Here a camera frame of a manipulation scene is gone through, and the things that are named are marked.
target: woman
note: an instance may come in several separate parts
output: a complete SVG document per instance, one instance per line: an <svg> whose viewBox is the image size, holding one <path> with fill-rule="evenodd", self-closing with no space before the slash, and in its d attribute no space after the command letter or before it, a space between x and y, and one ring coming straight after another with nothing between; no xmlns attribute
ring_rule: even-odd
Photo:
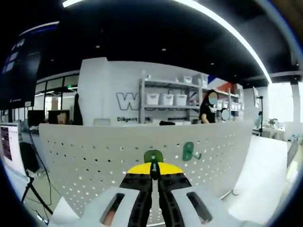
<svg viewBox="0 0 303 227"><path fill-rule="evenodd" d="M262 122L262 111L259 112L259 116L255 121L256 129L261 128L261 122Z"/></svg>
<svg viewBox="0 0 303 227"><path fill-rule="evenodd" d="M217 103L218 95L215 90L209 90L200 106L199 120L202 124L215 123L216 108L214 105Z"/></svg>

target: green clip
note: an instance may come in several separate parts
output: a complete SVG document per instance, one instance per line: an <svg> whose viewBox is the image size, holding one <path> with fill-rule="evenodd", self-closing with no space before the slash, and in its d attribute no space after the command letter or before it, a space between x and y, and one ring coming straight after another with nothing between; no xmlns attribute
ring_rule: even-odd
<svg viewBox="0 0 303 227"><path fill-rule="evenodd" d="M163 162L163 155L158 150L148 150L144 154L144 163Z"/></svg>
<svg viewBox="0 0 303 227"><path fill-rule="evenodd" d="M199 156L196 156L194 154L194 143L193 142L187 142L184 144L183 147L183 156L182 156L182 160L187 162L189 160L191 160L193 157L195 157L196 159L200 159L202 156L202 154L200 153Z"/></svg>

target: white desk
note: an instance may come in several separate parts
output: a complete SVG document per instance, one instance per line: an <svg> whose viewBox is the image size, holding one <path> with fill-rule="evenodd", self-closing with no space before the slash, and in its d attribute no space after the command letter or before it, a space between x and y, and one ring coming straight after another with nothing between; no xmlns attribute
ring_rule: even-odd
<svg viewBox="0 0 303 227"><path fill-rule="evenodd" d="M223 199L229 213L239 220L264 224L274 213L285 185L287 144L252 136L243 171L234 188L238 196ZM53 212L49 227L78 219L62 197Z"/></svg>
<svg viewBox="0 0 303 227"><path fill-rule="evenodd" d="M263 132L268 131L269 132L269 138L273 138L273 136L276 134L276 140L284 140L284 133L285 128L270 128L270 127L263 127Z"/></svg>

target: ceiling light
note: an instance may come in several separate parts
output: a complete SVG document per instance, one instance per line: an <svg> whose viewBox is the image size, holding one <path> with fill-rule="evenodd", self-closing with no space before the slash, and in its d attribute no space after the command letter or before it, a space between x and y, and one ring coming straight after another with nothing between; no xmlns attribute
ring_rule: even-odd
<svg viewBox="0 0 303 227"><path fill-rule="evenodd" d="M77 3L79 1L83 1L83 0L66 0L62 4L63 4L63 7L65 8L65 7L68 7L70 5L73 5L73 4Z"/></svg>
<svg viewBox="0 0 303 227"><path fill-rule="evenodd" d="M250 52L252 57L256 60L256 62L260 66L261 70L263 71L268 83L272 84L269 74L268 74L263 62L257 55L257 53L254 51L254 49L251 47L251 45L244 39L244 37L241 36L241 34L233 26L231 26L226 20L224 20L222 17L220 17L216 13L212 12L210 9L206 8L205 6L202 6L201 4L195 2L194 0L173 0L173 1L182 3L184 5L187 5L191 8L198 10L199 12L207 15L208 17L210 17L211 19L213 19L214 21L216 21L220 25L222 25L226 30L228 30Z"/></svg>

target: white wall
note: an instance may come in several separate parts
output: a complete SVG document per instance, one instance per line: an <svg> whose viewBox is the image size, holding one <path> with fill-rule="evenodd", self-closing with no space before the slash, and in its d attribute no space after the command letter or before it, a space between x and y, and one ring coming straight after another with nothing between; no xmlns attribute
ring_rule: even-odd
<svg viewBox="0 0 303 227"><path fill-rule="evenodd" d="M107 61L106 58L83 60L78 82L83 124L92 125L95 118L110 118L112 124L125 124L125 121L118 121L123 117L132 119L129 123L138 123L140 78L151 75L152 78L174 80L175 77L198 73L149 62ZM160 88L157 92L168 93L168 89ZM153 110L146 111L146 116L167 120L169 117L186 117L186 112Z"/></svg>
<svg viewBox="0 0 303 227"><path fill-rule="evenodd" d="M263 120L268 121L268 87L258 87L257 90L259 96L263 96ZM244 120L252 119L255 121L258 118L258 113L261 111L261 101L259 103L260 108L255 108L252 88L244 89Z"/></svg>
<svg viewBox="0 0 303 227"><path fill-rule="evenodd" d="M264 121L269 119L268 110L269 110L269 102L268 102L268 87L258 87L259 96L263 96L263 114ZM300 100L299 86L292 85L293 98L294 98L294 121L293 122L285 122L285 140L291 138L291 136L299 135L303 136L303 123L300 122L300 111L301 105L303 105L303 100ZM257 109L254 107L253 100L253 91L252 88L244 89L244 120L253 119L256 120L258 117L258 112L261 109Z"/></svg>

